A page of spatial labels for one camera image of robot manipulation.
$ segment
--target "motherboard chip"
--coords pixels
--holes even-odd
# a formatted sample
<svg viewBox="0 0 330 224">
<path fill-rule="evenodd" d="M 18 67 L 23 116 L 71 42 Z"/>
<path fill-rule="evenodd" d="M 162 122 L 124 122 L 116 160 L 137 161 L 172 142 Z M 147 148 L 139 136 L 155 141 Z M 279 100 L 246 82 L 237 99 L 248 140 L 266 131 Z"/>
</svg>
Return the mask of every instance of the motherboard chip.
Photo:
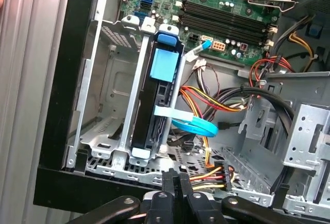
<svg viewBox="0 0 330 224">
<path fill-rule="evenodd" d="M 164 9 L 165 9 L 165 10 L 169 10 L 169 9 L 170 9 L 170 7 L 171 7 L 171 5 L 170 5 L 170 4 L 164 4 Z"/>
</svg>

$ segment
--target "capacitor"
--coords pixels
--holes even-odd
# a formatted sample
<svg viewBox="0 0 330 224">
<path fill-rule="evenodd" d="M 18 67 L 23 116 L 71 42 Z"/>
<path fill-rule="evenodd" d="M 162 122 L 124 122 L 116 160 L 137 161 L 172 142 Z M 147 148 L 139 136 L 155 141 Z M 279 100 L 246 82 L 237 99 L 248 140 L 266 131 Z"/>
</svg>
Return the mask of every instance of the capacitor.
<svg viewBox="0 0 330 224">
<path fill-rule="evenodd" d="M 238 53 L 236 54 L 236 58 L 237 58 L 237 59 L 240 59 L 241 57 L 242 57 L 242 53 L 238 52 Z"/>
</svg>

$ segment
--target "green circuit board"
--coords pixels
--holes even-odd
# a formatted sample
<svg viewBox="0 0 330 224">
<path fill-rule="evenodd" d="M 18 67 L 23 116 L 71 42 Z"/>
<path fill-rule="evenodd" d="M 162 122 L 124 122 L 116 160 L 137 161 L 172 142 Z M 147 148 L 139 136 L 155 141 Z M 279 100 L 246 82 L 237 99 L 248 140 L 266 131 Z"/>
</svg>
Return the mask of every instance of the green circuit board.
<svg viewBox="0 0 330 224">
<path fill-rule="evenodd" d="M 156 14 L 159 15 L 159 18 L 156 19 L 156 27 L 159 26 L 164 21 L 177 25 L 180 30 L 180 39 L 185 44 L 186 49 L 190 50 L 196 47 L 196 43 L 192 43 L 189 40 L 191 34 L 196 34 L 201 37 L 201 35 L 212 37 L 214 40 L 225 42 L 224 37 L 215 36 L 210 33 L 205 33 L 200 30 L 189 29 L 188 31 L 184 27 L 178 25 L 176 21 L 172 20 L 173 15 L 177 15 L 180 7 L 176 6 L 175 3 L 181 0 L 153 0 L 154 4 L 157 4 L 157 8 L 152 7 L 148 12 L 148 16 L 152 16 L 152 10 L 156 11 Z M 253 20 L 262 21 L 264 23 L 275 24 L 279 16 L 279 11 L 277 9 L 265 12 L 264 7 L 259 7 L 255 5 L 250 5 L 246 0 L 190 0 L 193 3 L 205 5 L 208 7 L 216 8 L 219 10 L 231 12 L 233 14 L 238 14 L 243 17 L 248 17 Z M 232 3 L 234 6 L 227 6 L 226 2 Z M 135 11 L 141 11 L 140 9 L 140 0 L 127 0 L 126 2 L 121 3 L 120 10 L 122 15 L 134 14 Z M 247 50 L 241 52 L 241 57 L 232 55 L 231 51 L 233 49 L 237 50 L 235 45 L 227 45 L 225 51 L 218 52 L 213 50 L 204 51 L 204 54 L 211 55 L 213 59 L 221 58 L 225 60 L 231 60 L 239 62 L 245 65 L 252 65 L 254 62 L 262 58 L 263 53 L 265 52 L 264 47 L 256 45 L 248 45 Z"/>
</svg>

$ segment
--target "sata port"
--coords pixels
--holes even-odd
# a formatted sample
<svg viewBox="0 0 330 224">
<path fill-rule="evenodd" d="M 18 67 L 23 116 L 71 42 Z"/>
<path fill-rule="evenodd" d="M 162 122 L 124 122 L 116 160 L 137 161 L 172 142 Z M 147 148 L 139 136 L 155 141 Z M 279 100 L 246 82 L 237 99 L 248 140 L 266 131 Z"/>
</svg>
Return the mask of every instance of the sata port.
<svg viewBox="0 0 330 224">
<path fill-rule="evenodd" d="M 223 42 L 214 41 L 211 46 L 211 49 L 215 51 L 225 51 L 226 44 L 224 44 Z"/>
<path fill-rule="evenodd" d="M 208 37 L 208 36 L 204 36 L 204 35 L 202 35 L 202 37 L 201 37 L 201 41 L 207 41 L 207 40 L 210 40 L 211 42 L 213 42 L 213 38 L 212 37 Z"/>
</svg>

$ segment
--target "screw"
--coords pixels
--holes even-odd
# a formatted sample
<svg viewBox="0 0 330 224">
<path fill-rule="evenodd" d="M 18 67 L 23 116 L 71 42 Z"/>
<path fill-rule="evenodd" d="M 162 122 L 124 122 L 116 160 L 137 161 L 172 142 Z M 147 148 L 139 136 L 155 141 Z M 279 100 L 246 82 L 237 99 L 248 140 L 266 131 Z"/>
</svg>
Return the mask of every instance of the screw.
<svg viewBox="0 0 330 224">
<path fill-rule="evenodd" d="M 238 201 L 234 198 L 229 198 L 228 202 L 231 203 L 231 204 L 234 204 L 234 205 L 238 203 Z"/>
<path fill-rule="evenodd" d="M 132 204 L 134 201 L 131 198 L 126 198 L 124 201 L 125 204 Z"/>
<path fill-rule="evenodd" d="M 165 198 L 165 197 L 167 197 L 167 195 L 166 195 L 165 193 L 160 193 L 160 194 L 159 194 L 159 197 L 161 197 L 161 198 Z"/>
<path fill-rule="evenodd" d="M 192 194 L 192 196 L 193 196 L 194 198 L 201 198 L 201 197 L 202 197 L 202 195 L 199 194 L 199 193 L 194 193 L 194 194 Z"/>
</svg>

